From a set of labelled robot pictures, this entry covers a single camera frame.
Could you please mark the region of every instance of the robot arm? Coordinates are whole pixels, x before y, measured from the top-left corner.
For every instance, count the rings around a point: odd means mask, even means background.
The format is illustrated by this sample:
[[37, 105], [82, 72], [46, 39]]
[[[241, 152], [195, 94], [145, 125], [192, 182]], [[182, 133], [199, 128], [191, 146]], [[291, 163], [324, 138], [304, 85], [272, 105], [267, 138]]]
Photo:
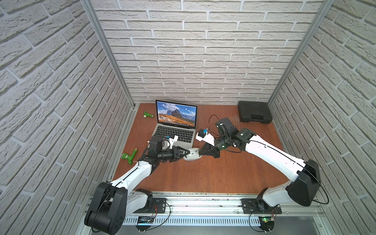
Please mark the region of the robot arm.
[[113, 235], [128, 215], [138, 209], [147, 211], [151, 208], [153, 195], [150, 191], [131, 191], [154, 172], [159, 162], [178, 161], [190, 153], [189, 150], [172, 146], [173, 141], [169, 139], [170, 147], [162, 149], [163, 141], [164, 138], [160, 136], [152, 137], [149, 148], [145, 149], [132, 169], [111, 183], [98, 185], [85, 216], [85, 225]]
[[205, 130], [197, 133], [196, 139], [206, 142], [199, 152], [200, 155], [218, 158], [220, 150], [234, 146], [261, 158], [289, 179], [282, 185], [262, 190], [254, 205], [255, 209], [267, 212], [278, 204], [291, 201], [302, 206], [311, 205], [320, 187], [320, 173], [315, 161], [305, 162], [291, 156], [246, 128], [238, 131], [228, 118], [223, 118], [215, 124], [221, 137], [215, 139]]

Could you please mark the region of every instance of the laptop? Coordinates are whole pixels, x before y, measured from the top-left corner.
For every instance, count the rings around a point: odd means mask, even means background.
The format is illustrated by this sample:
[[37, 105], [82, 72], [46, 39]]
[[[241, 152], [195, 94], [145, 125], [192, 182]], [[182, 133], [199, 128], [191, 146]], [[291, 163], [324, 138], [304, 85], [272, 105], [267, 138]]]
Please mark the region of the laptop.
[[166, 137], [175, 134], [179, 138], [175, 146], [191, 149], [196, 134], [197, 105], [155, 100], [158, 124], [153, 135]]

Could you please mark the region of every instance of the cloud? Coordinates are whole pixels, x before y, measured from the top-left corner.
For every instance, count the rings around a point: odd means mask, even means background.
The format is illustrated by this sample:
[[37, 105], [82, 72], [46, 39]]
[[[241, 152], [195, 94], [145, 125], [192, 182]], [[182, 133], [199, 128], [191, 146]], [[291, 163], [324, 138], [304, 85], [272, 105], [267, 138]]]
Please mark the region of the cloud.
[[192, 112], [192, 111], [190, 111], [189, 109], [185, 109], [185, 110], [188, 111], [187, 115], [189, 115], [189, 116], [194, 116], [194, 115], [196, 115], [195, 112]]
[[174, 111], [175, 109], [180, 110], [179, 107], [176, 106], [176, 104], [171, 104], [171, 103], [163, 103], [162, 107], [165, 107], [167, 110], [172, 110], [172, 111]]
[[166, 114], [167, 113], [167, 110], [166, 109], [158, 109], [158, 114]]

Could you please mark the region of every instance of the laptop screen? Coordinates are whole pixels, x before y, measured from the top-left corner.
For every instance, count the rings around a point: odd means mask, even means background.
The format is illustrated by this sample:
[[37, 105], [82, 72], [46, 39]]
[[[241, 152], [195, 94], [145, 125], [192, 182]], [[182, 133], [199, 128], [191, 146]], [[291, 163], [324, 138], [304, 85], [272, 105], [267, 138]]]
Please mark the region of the laptop screen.
[[156, 100], [158, 122], [186, 128], [196, 127], [197, 106]]

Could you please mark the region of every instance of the green tool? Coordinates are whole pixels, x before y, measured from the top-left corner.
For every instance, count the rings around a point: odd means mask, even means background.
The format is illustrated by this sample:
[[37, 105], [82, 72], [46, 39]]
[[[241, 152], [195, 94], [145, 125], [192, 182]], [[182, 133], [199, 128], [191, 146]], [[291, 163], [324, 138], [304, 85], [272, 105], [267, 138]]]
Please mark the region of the green tool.
[[154, 115], [145, 111], [144, 112], [144, 117], [154, 117]]
[[137, 153], [137, 148], [135, 148], [134, 150], [133, 150], [133, 153], [131, 154], [131, 155], [129, 155], [129, 154], [126, 154], [126, 153], [123, 153], [123, 155], [121, 156], [121, 158], [123, 158], [124, 160], [128, 160], [128, 163], [130, 164], [130, 165], [132, 165], [132, 160], [134, 159], [134, 157], [135, 157], [135, 155], [136, 155], [136, 153]]

